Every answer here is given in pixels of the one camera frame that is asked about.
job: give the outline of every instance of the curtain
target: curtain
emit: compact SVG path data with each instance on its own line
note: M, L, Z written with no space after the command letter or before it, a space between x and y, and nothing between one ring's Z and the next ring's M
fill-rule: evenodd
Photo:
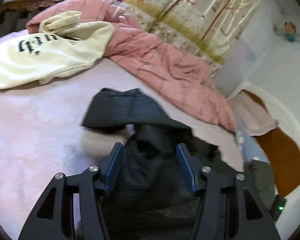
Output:
M213 74L224 64L261 0L124 0L127 13L163 41L202 57Z

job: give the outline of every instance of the dark garment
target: dark garment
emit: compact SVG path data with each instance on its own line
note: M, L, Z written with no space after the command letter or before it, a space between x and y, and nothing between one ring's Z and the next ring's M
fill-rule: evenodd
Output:
M186 190L176 160L177 145L185 143L191 155L220 174L235 176L237 171L221 160L217 146L194 137L189 126L170 119L138 89L102 89L82 125L112 133L127 124L134 125L135 134L124 146L115 188L102 203L110 236L168 239L173 231L186 236L177 239L188 239L198 201Z
M266 208L270 210L275 199L274 174L271 165L253 160L249 163L245 163L244 171L250 174L260 199Z

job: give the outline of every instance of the wooden table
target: wooden table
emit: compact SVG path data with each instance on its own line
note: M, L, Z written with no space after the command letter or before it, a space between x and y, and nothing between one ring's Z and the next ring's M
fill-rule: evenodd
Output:
M0 14L4 11L16 11L21 9L26 9L29 12L32 12L39 8L50 7L59 2L62 2L62 0L13 0L2 3Z

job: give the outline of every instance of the mattress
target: mattress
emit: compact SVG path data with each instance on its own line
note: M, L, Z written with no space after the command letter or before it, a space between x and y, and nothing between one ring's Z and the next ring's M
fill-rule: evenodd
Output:
M125 143L130 136L127 131L105 135L80 126L92 97L104 87L140 88L171 118L191 126L195 136L218 145L222 159L242 171L242 156L231 133L183 113L103 58L92 69L44 86L33 82L0 91L0 224L13 240L56 173L81 173L109 154L115 142Z

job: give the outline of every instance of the pink bedsheet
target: pink bedsheet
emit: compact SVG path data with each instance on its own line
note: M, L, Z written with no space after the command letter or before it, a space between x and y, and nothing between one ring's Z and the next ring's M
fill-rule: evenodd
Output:
M67 0L54 5L27 23L30 33L39 23L68 11L82 12L82 22L109 21L116 27L105 55L137 76L182 111L207 123L234 131L235 119L226 99L210 78L205 62L156 35L139 29L136 19L124 14L114 0Z

